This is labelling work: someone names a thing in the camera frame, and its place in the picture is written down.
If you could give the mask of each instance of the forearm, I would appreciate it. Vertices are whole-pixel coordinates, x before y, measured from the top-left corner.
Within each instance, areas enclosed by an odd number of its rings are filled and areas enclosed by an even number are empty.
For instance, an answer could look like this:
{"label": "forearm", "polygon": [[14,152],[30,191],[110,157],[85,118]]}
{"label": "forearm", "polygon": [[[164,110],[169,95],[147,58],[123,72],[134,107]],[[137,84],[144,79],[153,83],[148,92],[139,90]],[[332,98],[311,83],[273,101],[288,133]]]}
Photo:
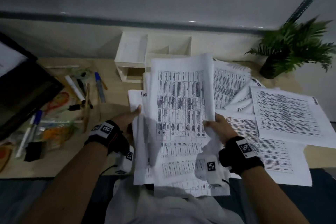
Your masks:
{"label": "forearm", "polygon": [[81,223],[107,148],[97,142],[84,146],[34,202],[22,223]]}
{"label": "forearm", "polygon": [[241,174],[248,197],[262,224],[309,223],[262,167]]}

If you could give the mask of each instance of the stack of papers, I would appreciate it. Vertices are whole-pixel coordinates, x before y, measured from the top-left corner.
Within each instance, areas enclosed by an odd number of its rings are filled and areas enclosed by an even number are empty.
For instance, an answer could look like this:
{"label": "stack of papers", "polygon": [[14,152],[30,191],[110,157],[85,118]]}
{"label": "stack of papers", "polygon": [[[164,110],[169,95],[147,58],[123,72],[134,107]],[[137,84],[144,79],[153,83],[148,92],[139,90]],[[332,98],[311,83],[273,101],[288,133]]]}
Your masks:
{"label": "stack of papers", "polygon": [[[336,148],[336,134],[317,100],[266,89],[249,68],[204,54],[152,59],[144,90],[130,90],[134,184],[154,184],[157,195],[229,195],[229,186],[207,182],[206,158],[223,145],[204,120],[225,116],[261,153],[265,170],[280,184],[311,186],[303,154],[306,144]],[[240,178],[220,167],[223,179]]]}

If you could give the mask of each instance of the black wristband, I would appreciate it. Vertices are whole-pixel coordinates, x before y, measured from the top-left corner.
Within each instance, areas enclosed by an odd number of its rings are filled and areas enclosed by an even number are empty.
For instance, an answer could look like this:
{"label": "black wristband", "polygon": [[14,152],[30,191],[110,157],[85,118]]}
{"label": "black wristband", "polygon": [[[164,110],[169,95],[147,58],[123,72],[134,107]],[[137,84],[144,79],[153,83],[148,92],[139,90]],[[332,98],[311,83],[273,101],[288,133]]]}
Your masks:
{"label": "black wristband", "polygon": [[119,126],[111,120],[107,120],[102,124],[94,126],[84,145],[90,142],[98,142],[105,146],[107,148],[107,154],[114,151],[121,152],[126,156],[129,152],[129,143],[127,139],[123,136],[123,132],[120,130]]}
{"label": "black wristband", "polygon": [[219,161],[223,167],[231,166],[230,172],[241,175],[245,170],[252,167],[265,167],[262,160],[257,156],[255,147],[244,137],[234,137],[226,142],[225,148],[219,153]]}

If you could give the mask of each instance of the white desk organizer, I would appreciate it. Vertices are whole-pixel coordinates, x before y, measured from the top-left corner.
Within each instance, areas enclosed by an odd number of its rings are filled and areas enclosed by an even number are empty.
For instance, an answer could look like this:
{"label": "white desk organizer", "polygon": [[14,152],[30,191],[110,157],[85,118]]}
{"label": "white desk organizer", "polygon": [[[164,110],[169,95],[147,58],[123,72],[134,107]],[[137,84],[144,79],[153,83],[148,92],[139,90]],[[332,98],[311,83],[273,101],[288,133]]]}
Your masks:
{"label": "white desk organizer", "polygon": [[114,62],[123,82],[141,83],[152,58],[190,56],[191,36],[124,31]]}

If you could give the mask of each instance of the wooden desk surface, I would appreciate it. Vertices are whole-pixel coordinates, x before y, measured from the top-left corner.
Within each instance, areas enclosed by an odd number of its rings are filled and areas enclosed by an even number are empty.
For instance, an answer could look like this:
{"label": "wooden desk surface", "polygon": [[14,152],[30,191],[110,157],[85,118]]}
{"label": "wooden desk surface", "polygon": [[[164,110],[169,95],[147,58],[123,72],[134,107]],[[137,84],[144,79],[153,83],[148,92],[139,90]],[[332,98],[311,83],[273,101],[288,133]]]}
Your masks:
{"label": "wooden desk surface", "polygon": [[[94,105],[94,109],[90,112],[90,122],[88,128],[90,130],[99,122],[99,110],[101,112],[101,120],[107,120],[111,117],[128,111],[128,90],[140,90],[140,83],[125,83],[120,80],[119,74],[112,59],[76,59],[76,58],[40,58],[39,63],[44,66],[57,65],[80,65],[82,68],[91,68],[92,71],[98,71],[102,79],[106,83],[108,90],[105,90],[106,104],[98,104],[98,93],[95,87],[94,78],[92,78],[92,88],[90,100]],[[295,81],[292,73],[282,74],[273,80],[262,78],[258,73],[259,66],[251,62],[240,62],[242,65],[249,66],[252,69],[252,75],[268,88],[280,87],[296,93],[303,93],[300,85]],[[52,70],[55,73],[65,73],[64,69]],[[79,112],[64,112],[60,119],[66,120],[69,116],[80,115]],[[87,133],[83,134],[77,131],[74,136],[65,143],[64,148],[48,152],[45,158],[33,162],[24,162],[23,157],[15,159],[15,151],[5,169],[0,173],[0,179],[7,178],[32,178],[32,177],[54,177],[82,148]],[[319,167],[336,167],[336,149],[329,149],[318,146],[307,146],[304,150],[308,165],[310,168]],[[102,170],[114,164],[114,157],[109,155],[107,162]]]}

